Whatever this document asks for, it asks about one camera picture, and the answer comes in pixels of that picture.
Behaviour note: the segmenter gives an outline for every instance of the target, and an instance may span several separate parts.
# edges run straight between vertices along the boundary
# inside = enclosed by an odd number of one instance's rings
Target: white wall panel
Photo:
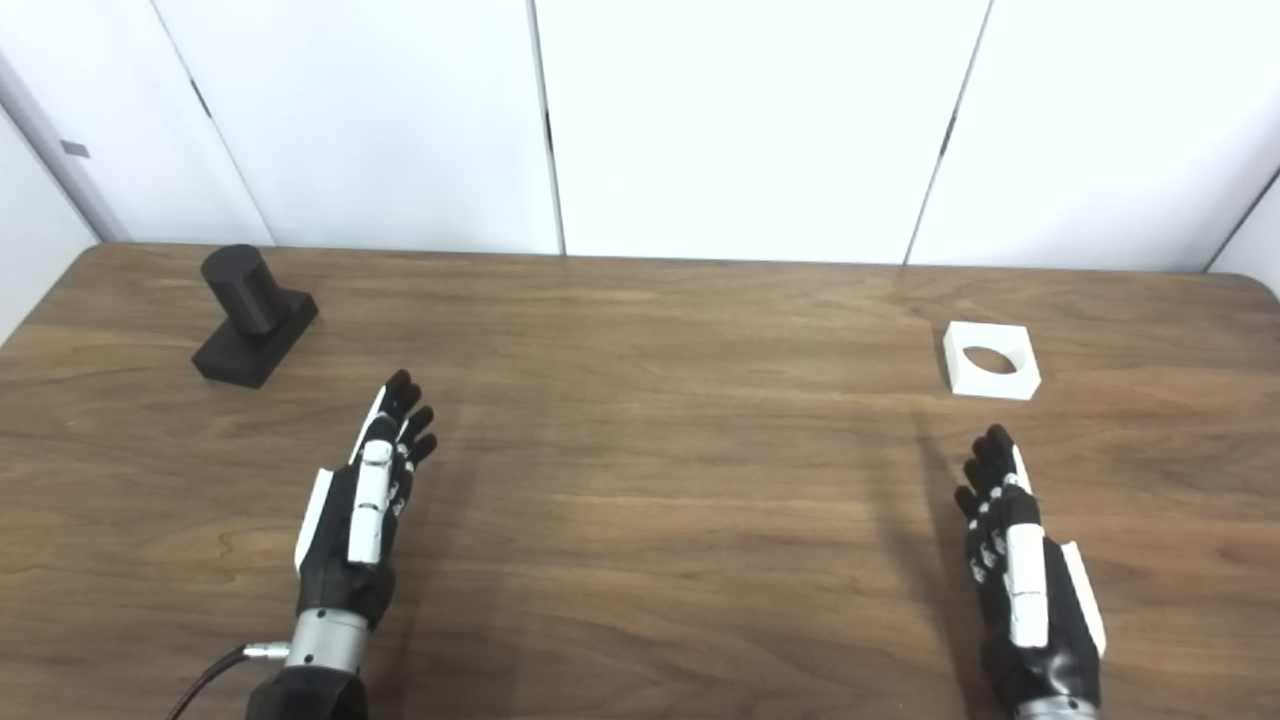
[[[522,0],[159,0],[280,245],[558,252]]]
[[[1280,165],[1280,4],[996,0],[913,264],[1203,270]]]
[[[0,101],[105,238],[271,242],[147,0],[0,0]]]
[[[0,110],[0,343],[95,238]]]
[[[1258,200],[1210,272],[1248,275],[1280,295],[1280,183]]]
[[[986,0],[538,0],[573,255],[901,263]]]

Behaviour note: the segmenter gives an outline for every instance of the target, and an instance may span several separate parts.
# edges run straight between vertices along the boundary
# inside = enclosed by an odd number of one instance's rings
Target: silver wrist cylinder
[[[1098,720],[1098,708],[1078,697],[1042,697],[1019,705],[1014,720]]]
[[[356,675],[369,644],[369,620],[346,610],[320,607],[298,615],[285,667],[330,667]]]

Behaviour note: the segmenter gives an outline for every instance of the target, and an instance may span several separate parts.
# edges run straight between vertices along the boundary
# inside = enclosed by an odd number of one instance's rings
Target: prosthetic hand
[[[1075,543],[1044,537],[1021,454],[1001,425],[973,443],[965,553],[987,626],[982,666],[1018,720],[1094,719],[1106,635]]]
[[[435,436],[419,437],[431,409],[410,415],[421,396],[407,372],[396,373],[347,465],[316,475],[294,552],[301,591],[293,641],[284,669],[250,697],[250,720],[367,717],[358,675],[365,644],[396,589],[389,556],[413,470],[435,450]]]

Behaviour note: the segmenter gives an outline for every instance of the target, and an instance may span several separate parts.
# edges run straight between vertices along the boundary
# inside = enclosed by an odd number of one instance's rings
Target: black square base
[[[264,336],[247,336],[228,319],[191,356],[201,375],[243,387],[260,388],[293,343],[319,314],[311,293],[280,290],[289,304],[289,318]]]

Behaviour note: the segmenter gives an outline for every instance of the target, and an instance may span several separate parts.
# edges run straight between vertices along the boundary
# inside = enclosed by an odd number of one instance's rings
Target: white block with hole
[[[1021,325],[954,322],[942,338],[951,375],[951,392],[1004,400],[1030,400],[1039,387],[1039,366],[1032,337]],[[992,373],[965,355],[969,347],[992,350],[1009,359],[1012,373]]]

